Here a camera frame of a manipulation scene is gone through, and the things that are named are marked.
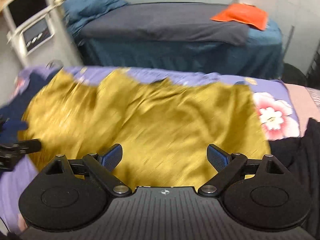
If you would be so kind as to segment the black quilted jacket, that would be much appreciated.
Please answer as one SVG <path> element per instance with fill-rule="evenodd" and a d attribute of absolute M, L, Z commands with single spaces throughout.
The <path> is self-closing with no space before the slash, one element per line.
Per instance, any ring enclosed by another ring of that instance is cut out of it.
<path fill-rule="evenodd" d="M 274 155 L 311 196 L 311 210 L 303 228 L 319 239 L 320 123 L 308 120 L 303 137 L 269 141 Z"/>

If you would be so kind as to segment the orange cloth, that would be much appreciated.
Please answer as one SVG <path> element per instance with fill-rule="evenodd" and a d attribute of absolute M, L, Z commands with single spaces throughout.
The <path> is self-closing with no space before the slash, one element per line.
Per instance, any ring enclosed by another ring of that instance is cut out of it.
<path fill-rule="evenodd" d="M 226 9 L 210 18 L 216 22 L 238 22 L 250 25 L 261 31 L 265 30 L 268 23 L 268 13 L 253 5 L 233 3 Z"/>

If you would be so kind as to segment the grey blanket on bed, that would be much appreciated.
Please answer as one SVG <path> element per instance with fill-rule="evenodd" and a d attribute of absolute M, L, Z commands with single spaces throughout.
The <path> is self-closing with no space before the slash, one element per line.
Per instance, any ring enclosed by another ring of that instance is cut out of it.
<path fill-rule="evenodd" d="M 89 22 L 80 33 L 90 38 L 245 44 L 249 26 L 211 19 L 224 9 L 226 5 L 206 3 L 131 4 Z"/>

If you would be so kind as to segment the purple floral bed sheet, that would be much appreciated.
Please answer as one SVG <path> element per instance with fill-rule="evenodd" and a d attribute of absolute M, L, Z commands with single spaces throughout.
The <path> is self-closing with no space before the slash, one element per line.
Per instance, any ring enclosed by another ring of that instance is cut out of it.
<path fill-rule="evenodd" d="M 73 68 L 61 71 L 71 74 L 73 79 L 79 83 L 97 86 L 105 77 L 118 69 L 124 70 L 129 77 L 143 84 L 168 79 L 175 85 L 188 87 L 217 82 L 225 85 L 246 85 L 252 92 L 255 110 L 266 141 L 299 136 L 299 124 L 295 111 L 284 86 L 278 82 L 217 74 L 163 73 L 158 70 L 138 68 Z M 19 196 L 40 171 L 30 156 L 20 160 L 12 172 L 1 173 L 1 218 L 10 231 L 19 230 Z"/>

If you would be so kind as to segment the navy blue folded garment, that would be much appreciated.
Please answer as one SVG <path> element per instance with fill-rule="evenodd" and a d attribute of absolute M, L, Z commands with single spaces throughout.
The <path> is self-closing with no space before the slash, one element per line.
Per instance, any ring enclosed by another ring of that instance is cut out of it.
<path fill-rule="evenodd" d="M 22 120 L 33 97 L 46 86 L 58 70 L 34 68 L 24 70 L 18 75 L 16 94 L 6 105 L 1 107 L 1 143 L 10 144 L 18 141 L 19 131 L 28 129 Z"/>

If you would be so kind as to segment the white appliance with control panel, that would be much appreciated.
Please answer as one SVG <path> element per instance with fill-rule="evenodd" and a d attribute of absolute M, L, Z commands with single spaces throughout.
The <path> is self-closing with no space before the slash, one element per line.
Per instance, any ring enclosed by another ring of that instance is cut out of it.
<path fill-rule="evenodd" d="M 8 44 L 24 68 L 60 63 L 80 66 L 79 53 L 51 0 L 1 0 Z"/>

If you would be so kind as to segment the gold satin padded jacket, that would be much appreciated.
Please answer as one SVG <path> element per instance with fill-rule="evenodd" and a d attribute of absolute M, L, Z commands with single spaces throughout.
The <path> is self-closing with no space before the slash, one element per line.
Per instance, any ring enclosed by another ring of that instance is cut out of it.
<path fill-rule="evenodd" d="M 22 119 L 28 129 L 19 139 L 42 143 L 30 156 L 39 170 L 57 154 L 80 159 L 120 144 L 123 158 L 113 174 L 132 189 L 200 187 L 216 174 L 206 156 L 210 144 L 252 159 L 270 152 L 246 85 L 143 84 L 118 69 L 90 86 L 60 71 Z"/>

